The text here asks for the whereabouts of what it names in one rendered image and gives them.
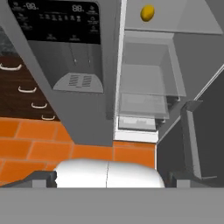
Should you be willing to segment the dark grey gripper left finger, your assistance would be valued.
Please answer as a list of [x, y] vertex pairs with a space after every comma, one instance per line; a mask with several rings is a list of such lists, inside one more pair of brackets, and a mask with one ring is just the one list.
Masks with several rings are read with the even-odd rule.
[[24, 179], [2, 185], [2, 188], [56, 188], [56, 178], [56, 171], [34, 171]]

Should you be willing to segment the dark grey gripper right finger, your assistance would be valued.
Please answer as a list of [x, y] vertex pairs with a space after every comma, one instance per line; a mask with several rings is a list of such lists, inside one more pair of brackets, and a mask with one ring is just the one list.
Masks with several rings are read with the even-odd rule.
[[196, 178], [186, 171], [173, 171], [164, 182], [166, 187], [174, 188], [224, 188], [224, 179], [218, 177]]

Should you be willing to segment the yellow lemon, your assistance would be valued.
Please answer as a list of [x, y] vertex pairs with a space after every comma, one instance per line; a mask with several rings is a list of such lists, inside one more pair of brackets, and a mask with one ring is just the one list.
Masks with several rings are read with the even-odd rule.
[[141, 9], [140, 16], [144, 22], [149, 22], [153, 18], [154, 14], [155, 14], [154, 6], [148, 4]]

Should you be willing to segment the dark grey open fridge door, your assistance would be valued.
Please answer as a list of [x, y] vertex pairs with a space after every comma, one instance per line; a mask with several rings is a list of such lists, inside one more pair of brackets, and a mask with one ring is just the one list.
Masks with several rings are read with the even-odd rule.
[[196, 128], [212, 149], [217, 177], [224, 179], [224, 64], [211, 76], [205, 71], [196, 74], [185, 83], [185, 86], [186, 97], [172, 108], [170, 119], [159, 127], [157, 170], [164, 182], [170, 172], [188, 172], [180, 110], [188, 101], [202, 101], [194, 114]]

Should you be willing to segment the white rounded cylinder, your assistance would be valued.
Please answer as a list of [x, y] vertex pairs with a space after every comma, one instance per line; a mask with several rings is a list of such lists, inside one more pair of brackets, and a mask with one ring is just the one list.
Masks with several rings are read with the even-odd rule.
[[69, 159], [60, 162], [58, 188], [164, 188], [159, 173], [147, 166], [95, 159]]

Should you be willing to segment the white fridge tray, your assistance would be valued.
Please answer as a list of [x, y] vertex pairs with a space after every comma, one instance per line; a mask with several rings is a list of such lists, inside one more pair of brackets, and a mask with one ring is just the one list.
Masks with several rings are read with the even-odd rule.
[[118, 128], [124, 130], [156, 131], [156, 122], [153, 118], [119, 116]]

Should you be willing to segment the grey fridge door with dispenser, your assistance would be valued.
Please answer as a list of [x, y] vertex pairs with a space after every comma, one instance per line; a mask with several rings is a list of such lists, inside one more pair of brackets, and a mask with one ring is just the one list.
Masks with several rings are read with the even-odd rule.
[[121, 0], [0, 0], [0, 25], [76, 144], [114, 139]]

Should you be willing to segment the small clear fridge drawer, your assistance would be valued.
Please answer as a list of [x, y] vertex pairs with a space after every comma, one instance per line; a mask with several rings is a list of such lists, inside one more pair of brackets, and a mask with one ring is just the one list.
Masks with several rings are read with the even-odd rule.
[[169, 118], [167, 102], [162, 95], [121, 94], [119, 113], [123, 116]]

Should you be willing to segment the dark wood drawer cabinet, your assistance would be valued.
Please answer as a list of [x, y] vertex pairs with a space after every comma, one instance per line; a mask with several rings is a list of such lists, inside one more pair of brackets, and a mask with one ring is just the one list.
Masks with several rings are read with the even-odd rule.
[[[14, 117], [42, 120], [41, 116], [55, 116], [54, 121], [58, 121], [56, 113], [50, 103], [42, 93], [37, 82], [33, 79], [32, 74], [26, 67], [23, 60], [18, 56], [0, 56], [0, 63], [5, 67], [17, 67], [19, 64], [22, 68], [19, 71], [3, 71], [0, 69], [0, 101], [5, 102]], [[23, 94], [18, 92], [18, 87], [22, 89], [34, 89], [37, 91], [33, 94]], [[32, 102], [35, 105], [42, 106], [47, 103], [44, 109], [32, 108]]]

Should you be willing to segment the large clear fridge drawer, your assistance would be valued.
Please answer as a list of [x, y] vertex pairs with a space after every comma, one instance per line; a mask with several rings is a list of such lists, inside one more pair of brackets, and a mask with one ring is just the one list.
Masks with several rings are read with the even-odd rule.
[[186, 96], [178, 57], [171, 39], [125, 38], [121, 92]]

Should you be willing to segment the grey fridge body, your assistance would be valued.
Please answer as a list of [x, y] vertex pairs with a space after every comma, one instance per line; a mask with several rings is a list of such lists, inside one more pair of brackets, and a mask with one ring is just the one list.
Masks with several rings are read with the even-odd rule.
[[[192, 33], [171, 33], [171, 32], [159, 32], [159, 31], [128, 31], [125, 29], [123, 32], [122, 43], [122, 56], [124, 48], [124, 40], [128, 38], [150, 38], [150, 39], [171, 39], [173, 41], [176, 55], [178, 57], [178, 63], [180, 71], [182, 73], [182, 79], [185, 86], [186, 82], [195, 77], [203, 71], [208, 76], [214, 74], [214, 71], [223, 64], [223, 54], [221, 53], [220, 46], [224, 41], [224, 27], [221, 25], [221, 21], [218, 16], [221, 14], [221, 8], [224, 6], [224, 0], [212, 0], [208, 2], [210, 10], [214, 14], [218, 21], [223, 33], [221, 35], [211, 34], [192, 34]], [[125, 116], [119, 113], [120, 96], [121, 94], [131, 94], [121, 92], [121, 73], [122, 73], [123, 57], [121, 60], [121, 72], [119, 77], [118, 96], [116, 97], [116, 112], [115, 112], [115, 139], [120, 141], [137, 141], [156, 143], [159, 141], [158, 130], [159, 127], [170, 119], [170, 113], [172, 108], [177, 105], [180, 100], [186, 96], [170, 96], [163, 95], [167, 102], [167, 108], [169, 112], [168, 119], [155, 119], [156, 131], [142, 131], [133, 129], [119, 129], [118, 117]]]

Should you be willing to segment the clear fridge shelf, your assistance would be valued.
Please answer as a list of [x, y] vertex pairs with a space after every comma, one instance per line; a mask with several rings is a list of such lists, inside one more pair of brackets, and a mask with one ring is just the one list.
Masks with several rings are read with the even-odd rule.
[[[144, 6], [155, 10], [149, 22], [141, 19]], [[128, 31], [221, 35], [221, 26], [205, 0], [128, 0], [125, 29]]]

